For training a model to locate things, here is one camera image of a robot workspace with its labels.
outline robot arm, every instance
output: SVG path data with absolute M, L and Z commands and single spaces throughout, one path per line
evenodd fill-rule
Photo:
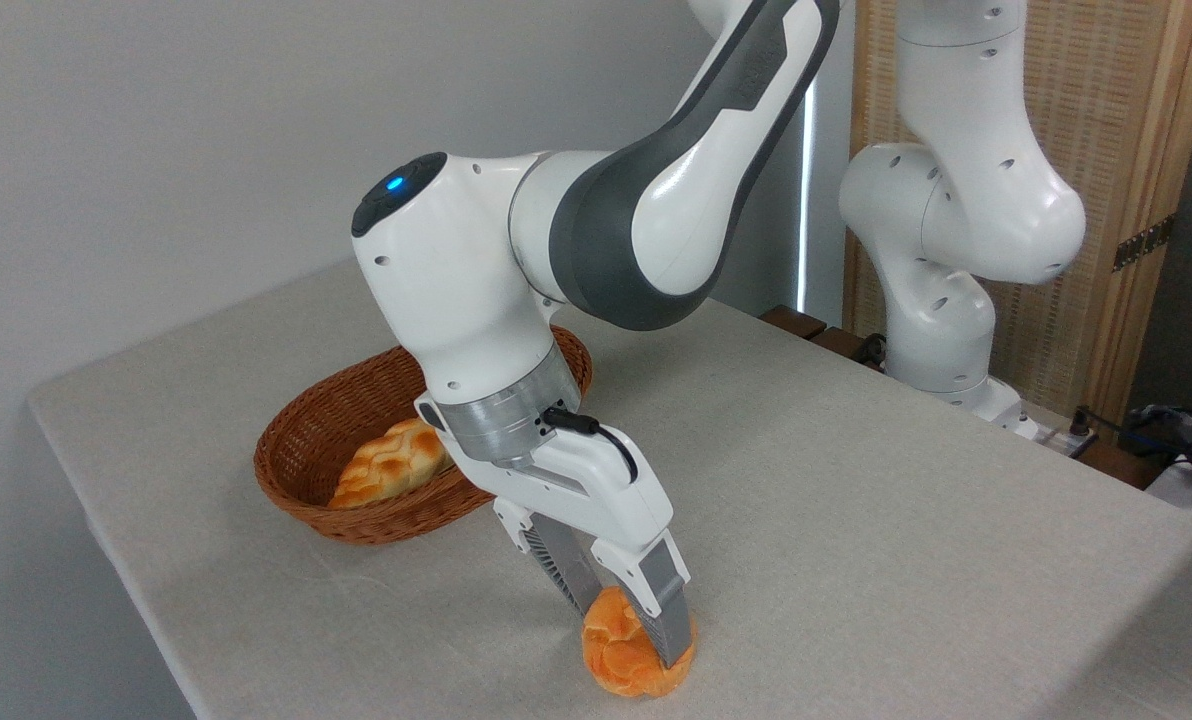
M 924 145 L 858 153 L 840 215 L 884 291 L 884 372 L 1030 436 L 1017 392 L 988 377 L 995 310 L 974 275 L 1051 281 L 1085 211 L 1031 132 L 1025 26 L 1024 0 L 899 0 L 899 113 Z
M 418 414 L 579 612 L 600 581 L 633 598 L 664 665 L 691 641 L 672 503 L 631 437 L 576 415 L 550 331 L 564 302 L 670 325 L 715 283 L 747 192 L 836 27 L 837 0 L 691 0 L 718 35 L 672 118 L 614 153 L 457 159 L 389 173 L 352 223 L 364 277 L 422 366 Z

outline brown woven basket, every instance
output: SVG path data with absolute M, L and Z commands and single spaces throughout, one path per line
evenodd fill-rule
M 552 325 L 555 345 L 586 395 L 591 355 L 567 329 Z M 344 510 L 327 509 L 339 476 L 356 448 L 404 418 L 426 391 L 418 361 L 403 347 L 313 384 L 271 421 L 254 451 L 257 485 L 281 510 L 322 536 L 348 544 L 385 544 L 453 523 L 493 496 L 451 466 L 422 486 Z

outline bread roll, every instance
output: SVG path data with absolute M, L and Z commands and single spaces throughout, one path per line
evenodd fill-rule
M 339 477 L 339 488 L 328 507 L 341 510 L 398 496 L 452 464 L 432 426 L 418 418 L 402 420 L 385 436 L 360 446 Z
M 663 697 L 689 675 L 699 627 L 689 619 L 695 643 L 671 668 L 664 668 L 645 625 L 617 585 L 602 589 L 583 617 L 583 662 L 600 687 L 623 697 Z

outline cable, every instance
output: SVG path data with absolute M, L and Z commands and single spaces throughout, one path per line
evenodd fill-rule
M 640 470 L 637 468 L 637 460 L 633 459 L 632 451 L 628 451 L 627 446 L 623 445 L 623 441 L 614 437 L 614 433 L 610 433 L 606 428 L 596 428 L 596 432 L 600 433 L 602 437 L 608 439 L 609 442 L 614 443 L 614 447 L 616 447 L 620 454 L 623 455 L 623 460 L 627 463 L 627 471 L 628 473 L 632 473 L 632 479 L 628 480 L 627 484 L 637 482 L 637 476 L 640 474 Z
M 547 406 L 542 411 L 544 423 L 550 424 L 554 428 L 565 428 L 567 430 L 575 430 L 576 433 L 584 434 L 584 436 L 600 436 L 608 439 L 608 441 L 617 448 L 620 455 L 623 457 L 623 461 L 627 463 L 627 471 L 632 474 L 632 479 L 628 484 L 637 482 L 637 477 L 640 477 L 640 468 L 637 467 L 637 459 L 632 457 L 632 451 L 628 451 L 623 441 L 614 436 L 606 428 L 602 428 L 600 420 L 592 418 L 591 415 L 579 415 L 577 412 L 570 412 L 560 406 Z
M 1122 428 L 1120 426 L 1113 423 L 1113 421 L 1095 414 L 1093 410 L 1089 410 L 1088 405 L 1076 406 L 1076 412 L 1088 415 L 1091 418 L 1098 421 L 1100 426 L 1107 427 L 1109 429 L 1112 429 L 1112 432 L 1120 433 L 1122 436 L 1134 439 L 1134 441 L 1142 442 L 1144 445 L 1159 447 L 1161 451 L 1172 452 L 1173 455 L 1186 455 L 1188 459 L 1192 459 L 1192 442 L 1185 446 L 1177 446 L 1169 442 L 1159 441 L 1157 439 L 1141 436 L 1140 434 L 1130 432 L 1126 428 Z

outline wooden panel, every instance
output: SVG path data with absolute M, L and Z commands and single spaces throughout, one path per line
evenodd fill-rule
M 856 151 L 915 139 L 898 118 L 895 7 L 858 5 Z M 1058 412 L 1087 401 L 1118 415 L 1125 401 L 1109 401 L 1132 379 L 1162 253 L 1111 269 L 1118 243 L 1177 205 L 1192 141 L 1192 0 L 1032 1 L 1025 86 L 1036 137 L 1080 192 L 1088 229 L 1057 281 L 985 283 L 998 317 L 992 373 Z M 883 331 L 879 281 L 852 238 L 844 306 L 852 333 Z

